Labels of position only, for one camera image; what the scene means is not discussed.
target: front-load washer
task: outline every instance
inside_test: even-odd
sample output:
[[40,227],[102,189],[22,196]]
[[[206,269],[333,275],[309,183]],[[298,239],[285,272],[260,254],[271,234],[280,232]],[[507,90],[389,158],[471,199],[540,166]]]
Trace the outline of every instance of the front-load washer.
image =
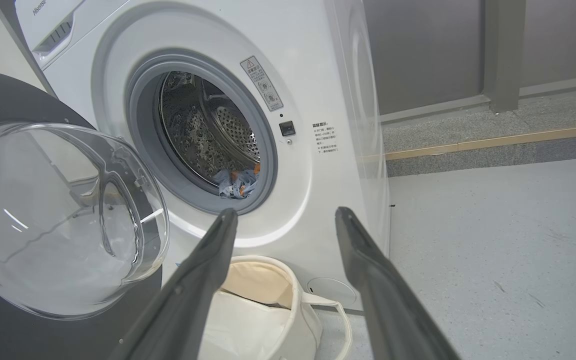
[[[162,185],[165,280],[234,208],[235,255],[281,260],[307,291],[361,310],[335,210],[354,210],[386,254],[390,219],[361,0],[16,0],[16,12],[59,100],[131,143]],[[228,186],[242,174],[246,191]]]

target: stainless steel drum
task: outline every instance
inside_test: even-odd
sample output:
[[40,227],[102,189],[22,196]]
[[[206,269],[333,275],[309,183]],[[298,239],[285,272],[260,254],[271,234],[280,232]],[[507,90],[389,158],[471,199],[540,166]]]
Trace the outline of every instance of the stainless steel drum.
[[233,101],[210,82],[171,71],[160,85],[161,125],[178,159],[205,182],[222,169],[254,169],[260,162],[255,134]]

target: warning sticker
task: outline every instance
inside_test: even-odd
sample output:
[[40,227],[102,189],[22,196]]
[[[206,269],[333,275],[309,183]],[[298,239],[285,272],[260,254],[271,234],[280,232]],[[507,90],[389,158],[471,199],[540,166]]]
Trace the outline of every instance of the warning sticker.
[[318,153],[326,154],[338,151],[334,126],[330,126],[326,121],[323,121],[313,123],[312,130],[315,135]]
[[284,107],[284,103],[281,98],[279,98],[277,90],[273,86],[272,82],[270,82],[270,79],[268,79],[264,68],[261,67],[259,61],[257,61],[254,56],[242,61],[241,67],[248,74],[248,77],[252,80],[254,86],[256,86],[256,89],[263,97],[263,100],[265,100],[268,110],[273,112]]

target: brand logo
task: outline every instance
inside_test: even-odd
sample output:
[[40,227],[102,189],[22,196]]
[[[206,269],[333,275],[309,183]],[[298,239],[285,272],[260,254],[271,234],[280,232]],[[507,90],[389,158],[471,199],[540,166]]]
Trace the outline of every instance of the brand logo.
[[40,2],[39,5],[37,5],[37,7],[32,9],[32,15],[36,16],[37,13],[39,13],[39,10],[41,10],[44,7],[44,5],[46,5],[46,0],[42,0],[42,2]]

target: wooden trim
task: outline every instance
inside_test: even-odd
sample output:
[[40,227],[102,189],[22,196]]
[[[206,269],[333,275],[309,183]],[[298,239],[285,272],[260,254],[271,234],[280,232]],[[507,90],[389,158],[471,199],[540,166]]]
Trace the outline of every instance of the wooden trim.
[[389,152],[386,153],[386,161],[423,157],[425,155],[441,155],[445,153],[454,153],[455,151],[477,150],[494,148],[497,146],[526,144],[529,142],[554,141],[567,138],[576,138],[576,127],[569,129],[532,132],[530,134],[519,134],[503,137],[493,137],[490,139],[464,141],[450,145],[429,146],[423,148],[414,148],[412,150]]

